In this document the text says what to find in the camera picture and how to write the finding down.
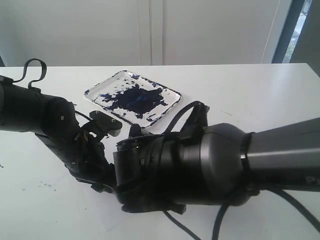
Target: robotic hand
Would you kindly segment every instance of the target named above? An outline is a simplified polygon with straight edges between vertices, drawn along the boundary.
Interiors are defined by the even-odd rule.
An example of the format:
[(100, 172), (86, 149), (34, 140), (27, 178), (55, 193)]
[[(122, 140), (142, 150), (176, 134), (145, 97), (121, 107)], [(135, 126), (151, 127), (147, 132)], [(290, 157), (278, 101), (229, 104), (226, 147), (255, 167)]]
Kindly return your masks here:
[[(26, 62), (22, 79), (33, 60), (38, 59)], [(117, 143), (113, 165), (105, 158), (101, 140), (108, 134), (117, 136), (122, 123), (93, 111), (80, 127), (75, 115), (83, 114), (71, 102), (32, 87), (47, 71), (38, 61), (41, 78), (28, 88), (14, 84), (22, 79), (0, 76), (0, 130), (35, 133), (77, 181), (116, 194), (123, 211), (164, 211), (170, 218), (166, 211), (182, 214), (186, 204), (222, 205), (212, 236), (218, 239), (229, 205), (241, 205), (269, 190), (294, 205), (320, 232), (315, 217), (283, 191), (320, 192), (320, 118), (245, 133), (226, 123), (208, 126), (209, 107), (195, 101), (162, 134), (133, 124), (128, 139)], [(189, 109), (193, 110), (182, 129), (172, 132)]]

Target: white table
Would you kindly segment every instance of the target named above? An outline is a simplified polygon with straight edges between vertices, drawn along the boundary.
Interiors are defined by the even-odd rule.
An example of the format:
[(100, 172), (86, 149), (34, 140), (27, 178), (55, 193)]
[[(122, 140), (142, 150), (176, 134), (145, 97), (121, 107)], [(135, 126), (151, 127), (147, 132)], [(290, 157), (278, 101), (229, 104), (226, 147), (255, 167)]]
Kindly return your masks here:
[[(178, 110), (194, 100), (211, 107), (210, 125), (226, 122), (247, 132), (320, 116), (320, 79), (306, 64), (49, 67), (46, 78), (34, 86), (72, 101), (88, 114), (99, 108), (86, 101), (83, 92), (124, 69), (182, 93), (183, 100), (150, 128), (154, 133), (163, 131)], [(0, 74), (19, 79), (22, 68), (1, 68)], [(37, 67), (28, 69), (22, 85), (39, 74)], [(103, 141), (109, 161), (128, 130), (125, 123), (117, 138)], [(0, 239), (190, 239), (163, 213), (124, 213), (114, 195), (78, 183), (32, 133), (0, 132), (0, 151)], [(320, 193), (290, 193), (320, 219)], [(188, 205), (185, 214), (173, 215), (208, 240), (218, 209)], [(231, 207), (220, 231), (221, 240), (319, 237), (292, 206), (268, 192)]]

